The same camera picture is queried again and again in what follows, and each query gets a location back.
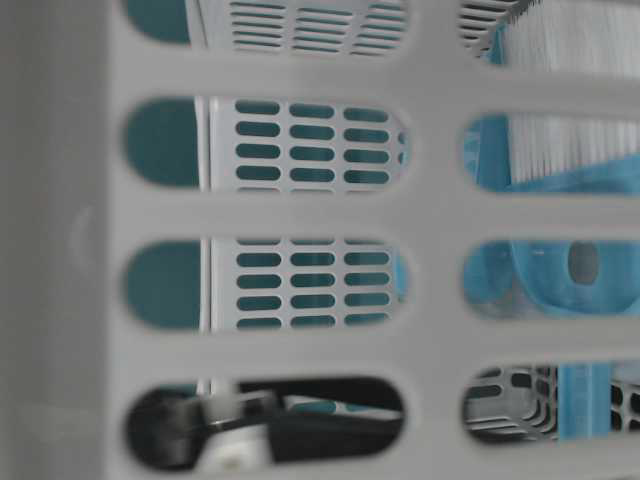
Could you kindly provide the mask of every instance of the white bristles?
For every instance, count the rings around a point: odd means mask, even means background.
[[[640,8],[541,0],[505,29],[506,63],[525,71],[640,77]],[[514,115],[511,177],[521,183],[640,152],[640,124]]]

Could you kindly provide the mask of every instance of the rounded rectangular opening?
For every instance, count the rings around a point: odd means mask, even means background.
[[[481,61],[523,72],[640,77],[640,8],[615,0],[461,0],[458,35]]]
[[[463,270],[466,301],[493,318],[637,315],[640,244],[511,240],[485,244]]]
[[[462,416],[492,445],[578,441],[638,430],[639,391],[637,360],[500,366],[471,381]]]
[[[394,443],[404,422],[398,392],[374,378],[203,379],[140,397],[125,435],[134,458],[151,469],[218,474],[374,455]]]
[[[485,115],[462,160],[481,188],[513,194],[637,195],[640,123],[527,113]]]
[[[159,243],[124,276],[138,318],[200,333],[375,324],[401,308],[409,288],[397,249],[333,238]]]
[[[381,109],[228,97],[143,105],[124,148],[146,180],[202,192],[375,192],[409,157],[405,128]]]

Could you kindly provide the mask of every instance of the ventilation slot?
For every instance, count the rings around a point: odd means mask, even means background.
[[[338,54],[353,14],[322,8],[299,8],[292,48],[296,52]]]
[[[382,323],[389,319],[386,313],[354,313],[347,315],[344,322],[347,326],[357,327],[362,325],[371,325]]]
[[[279,318],[242,318],[237,323],[238,330],[277,330],[282,326]]]
[[[489,50],[496,28],[509,18],[519,3],[520,0],[503,1],[500,6],[493,0],[463,3],[458,16],[458,34],[465,48],[475,56]]]
[[[403,4],[378,2],[369,6],[350,54],[378,57],[398,48],[407,30],[408,16]]]
[[[293,328],[309,328],[309,327],[321,327],[329,328],[336,324],[336,319],[331,315],[313,315],[308,317],[294,317],[291,320],[291,326]]]
[[[289,112],[294,117],[302,118],[332,118],[335,111],[328,105],[308,105],[295,103],[289,107]]]
[[[270,3],[231,2],[231,32],[237,50],[282,49],[286,7]]]
[[[238,113],[248,115],[277,115],[280,105],[276,102],[263,102],[259,100],[238,100],[236,102]]]
[[[321,147],[293,147],[290,152],[294,160],[306,160],[310,162],[329,162],[336,156],[330,148]]]

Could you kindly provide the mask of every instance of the white perforated plastic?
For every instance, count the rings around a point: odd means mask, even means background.
[[[401,45],[404,0],[188,0],[191,36],[209,49],[384,56]]]
[[[211,330],[377,323],[404,298],[388,246],[340,239],[212,242]]]
[[[458,16],[462,44],[480,56],[492,43],[496,28],[528,0],[464,0]]]
[[[520,376],[525,381],[518,384]],[[465,405],[470,431],[520,440],[553,439],[557,421],[555,368],[513,367],[474,379]]]
[[[204,190],[372,192],[406,168],[407,135],[384,110],[220,97],[196,106]]]

